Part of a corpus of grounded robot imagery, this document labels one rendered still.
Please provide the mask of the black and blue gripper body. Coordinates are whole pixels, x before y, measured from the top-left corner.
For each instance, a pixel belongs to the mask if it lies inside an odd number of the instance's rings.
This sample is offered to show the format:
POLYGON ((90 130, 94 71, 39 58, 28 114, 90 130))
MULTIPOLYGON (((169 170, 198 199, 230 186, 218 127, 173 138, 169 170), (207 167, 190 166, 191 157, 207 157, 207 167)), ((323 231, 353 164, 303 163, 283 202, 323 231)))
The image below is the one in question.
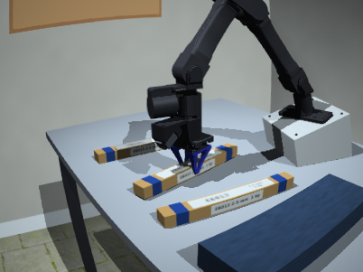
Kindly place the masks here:
POLYGON ((194 141, 188 142, 177 138, 173 143, 173 146, 179 147, 181 149, 187 150, 192 153, 199 152, 200 150, 207 148, 206 144, 214 141, 214 136, 202 133, 202 123, 201 123, 201 115, 194 116, 194 118, 200 118, 200 138, 194 141))

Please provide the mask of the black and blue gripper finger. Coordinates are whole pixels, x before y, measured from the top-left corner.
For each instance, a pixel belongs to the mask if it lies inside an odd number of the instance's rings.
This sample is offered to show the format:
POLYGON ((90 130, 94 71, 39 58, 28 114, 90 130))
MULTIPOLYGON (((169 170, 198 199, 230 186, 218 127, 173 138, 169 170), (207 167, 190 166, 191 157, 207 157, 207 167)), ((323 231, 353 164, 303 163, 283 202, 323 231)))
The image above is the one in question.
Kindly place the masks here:
MULTIPOLYGON (((179 152, 180 149, 181 148, 176 147, 176 146, 173 146, 173 145, 171 147, 171 150, 172 150, 173 154, 175 155, 175 157, 177 158, 179 164, 183 162, 182 161, 182 157, 181 157, 180 152, 179 152)), ((189 159, 190 158, 189 158, 189 155, 188 155, 188 151, 185 150, 185 158, 184 158, 184 161, 187 161, 189 159)))
POLYGON ((204 149, 202 149, 202 150, 200 150, 199 152, 196 152, 196 153, 192 153, 192 152, 188 151, 188 155, 189 155, 189 158, 190 158, 190 161, 191 161, 191 166, 192 166, 194 174, 198 174, 200 172, 202 164, 203 164, 205 158, 207 157, 207 155, 208 155, 208 153, 209 153, 209 151, 211 149, 211 145, 206 144, 206 146, 207 146, 207 148, 204 148, 204 149), (199 160, 199 164, 198 164, 198 168, 197 168, 197 156, 200 153, 201 153, 201 156, 200 156, 200 160, 199 160))

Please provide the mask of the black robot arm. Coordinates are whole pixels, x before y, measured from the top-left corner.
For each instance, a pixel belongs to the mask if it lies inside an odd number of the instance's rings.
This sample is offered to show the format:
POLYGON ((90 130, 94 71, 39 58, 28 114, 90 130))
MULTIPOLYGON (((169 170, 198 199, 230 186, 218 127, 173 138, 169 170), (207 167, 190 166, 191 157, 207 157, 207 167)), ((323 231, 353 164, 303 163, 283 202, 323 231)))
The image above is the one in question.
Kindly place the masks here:
POLYGON ((172 66, 176 84, 147 89, 150 119, 170 117, 151 124, 152 139, 159 148, 170 149, 177 138, 188 142, 200 138, 200 118, 194 118, 201 115, 201 93, 197 89, 203 89, 203 78, 209 70, 212 54, 234 18, 246 25, 259 40, 273 62, 281 84, 293 93, 294 105, 281 109, 279 116, 318 124, 325 124, 333 117, 330 111, 314 110, 313 88, 273 27, 263 0, 212 1, 215 3, 209 15, 172 66), (192 118, 184 118, 186 116, 192 118))

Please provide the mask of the tan rectangular box with blue bands and white label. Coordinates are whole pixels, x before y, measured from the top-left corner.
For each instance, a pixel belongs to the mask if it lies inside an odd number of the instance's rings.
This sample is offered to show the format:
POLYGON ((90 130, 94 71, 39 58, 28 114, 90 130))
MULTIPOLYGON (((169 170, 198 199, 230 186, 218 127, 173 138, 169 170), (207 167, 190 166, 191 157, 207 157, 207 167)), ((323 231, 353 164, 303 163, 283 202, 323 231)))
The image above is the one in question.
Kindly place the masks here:
POLYGON ((157 220, 165 229, 231 211, 293 187, 287 172, 238 186, 223 192, 156 208, 157 220))

